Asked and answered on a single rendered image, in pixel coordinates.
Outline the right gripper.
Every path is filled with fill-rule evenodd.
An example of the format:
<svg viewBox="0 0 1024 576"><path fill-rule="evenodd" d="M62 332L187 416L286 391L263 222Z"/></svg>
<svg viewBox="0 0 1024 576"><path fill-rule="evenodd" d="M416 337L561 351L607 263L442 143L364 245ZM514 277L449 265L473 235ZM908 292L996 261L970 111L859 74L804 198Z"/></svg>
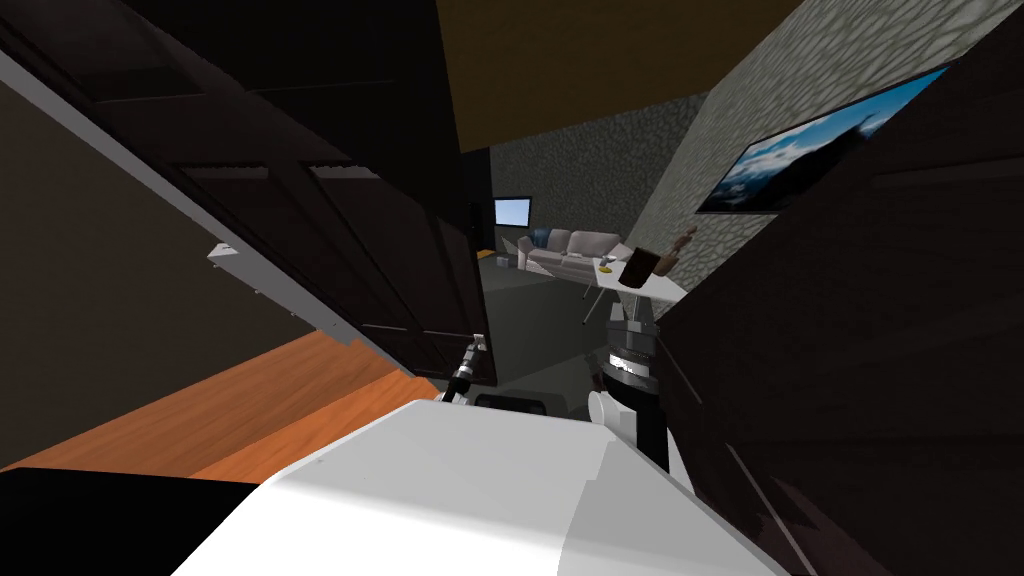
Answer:
<svg viewBox="0 0 1024 576"><path fill-rule="evenodd" d="M655 354L659 328L653 323L651 301L635 303L635 320L629 320L623 303L612 304L611 320L606 323L609 347L638 354Z"/></svg>

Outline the white table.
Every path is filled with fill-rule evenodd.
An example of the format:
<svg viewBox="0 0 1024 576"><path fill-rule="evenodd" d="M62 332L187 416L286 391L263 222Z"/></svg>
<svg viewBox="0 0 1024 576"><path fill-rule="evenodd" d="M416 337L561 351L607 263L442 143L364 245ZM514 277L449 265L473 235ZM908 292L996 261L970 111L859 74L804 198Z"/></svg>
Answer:
<svg viewBox="0 0 1024 576"><path fill-rule="evenodd" d="M592 258L595 274L592 283L600 287L600 295L611 290L621 295L633 296L634 306L631 315L633 319L638 318L642 302L649 304L651 301L659 301L675 304L687 292L667 275L678 262L679 252L693 239L696 231L696 227L688 228L676 239L667 256L635 248L625 258L618 253Z"/></svg>

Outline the dark brown door leaf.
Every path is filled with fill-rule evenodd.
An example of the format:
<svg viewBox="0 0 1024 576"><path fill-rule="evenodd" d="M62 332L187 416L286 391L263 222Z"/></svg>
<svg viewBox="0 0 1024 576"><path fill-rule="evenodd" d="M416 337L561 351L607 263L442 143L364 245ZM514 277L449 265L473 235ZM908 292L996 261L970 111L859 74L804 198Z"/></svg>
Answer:
<svg viewBox="0 0 1024 576"><path fill-rule="evenodd" d="M0 48L412 374L489 332L436 0L0 0Z"/></svg>
<svg viewBox="0 0 1024 576"><path fill-rule="evenodd" d="M1024 6L660 327L696 493L781 576L1024 576Z"/></svg>

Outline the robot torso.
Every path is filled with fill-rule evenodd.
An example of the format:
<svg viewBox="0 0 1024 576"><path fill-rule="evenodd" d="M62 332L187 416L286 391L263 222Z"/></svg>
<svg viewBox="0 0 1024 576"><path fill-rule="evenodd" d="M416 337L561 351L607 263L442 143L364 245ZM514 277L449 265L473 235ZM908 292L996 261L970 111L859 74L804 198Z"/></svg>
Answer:
<svg viewBox="0 0 1024 576"><path fill-rule="evenodd" d="M608 428L415 400L259 485L172 576L788 576Z"/></svg>

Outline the bright blue screen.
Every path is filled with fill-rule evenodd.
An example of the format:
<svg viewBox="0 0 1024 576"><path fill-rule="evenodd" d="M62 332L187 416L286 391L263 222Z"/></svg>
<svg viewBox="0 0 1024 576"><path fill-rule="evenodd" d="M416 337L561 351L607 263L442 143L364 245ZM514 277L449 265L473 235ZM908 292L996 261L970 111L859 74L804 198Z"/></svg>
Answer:
<svg viewBox="0 0 1024 576"><path fill-rule="evenodd" d="M497 197L494 200L495 224L497 227L528 228L532 199L528 196Z"/></svg>

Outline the sky landscape wall picture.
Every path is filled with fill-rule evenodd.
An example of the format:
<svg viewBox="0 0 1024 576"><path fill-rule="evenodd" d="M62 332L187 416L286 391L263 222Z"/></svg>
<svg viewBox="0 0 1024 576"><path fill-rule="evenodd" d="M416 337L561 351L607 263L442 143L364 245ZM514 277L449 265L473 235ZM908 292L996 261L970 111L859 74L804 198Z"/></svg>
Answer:
<svg viewBox="0 0 1024 576"><path fill-rule="evenodd" d="M749 145L696 212L780 213L951 66L940 65Z"/></svg>

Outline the pale grey sofa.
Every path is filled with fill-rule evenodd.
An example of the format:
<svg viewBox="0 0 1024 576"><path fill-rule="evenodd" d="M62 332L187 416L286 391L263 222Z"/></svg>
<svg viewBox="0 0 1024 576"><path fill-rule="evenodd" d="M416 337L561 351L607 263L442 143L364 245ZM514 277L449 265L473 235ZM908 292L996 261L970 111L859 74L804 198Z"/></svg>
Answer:
<svg viewBox="0 0 1024 576"><path fill-rule="evenodd" d="M596 279L594 259L625 262L633 252L617 234L557 228L532 230L518 240L517 250L519 270L577 282Z"/></svg>

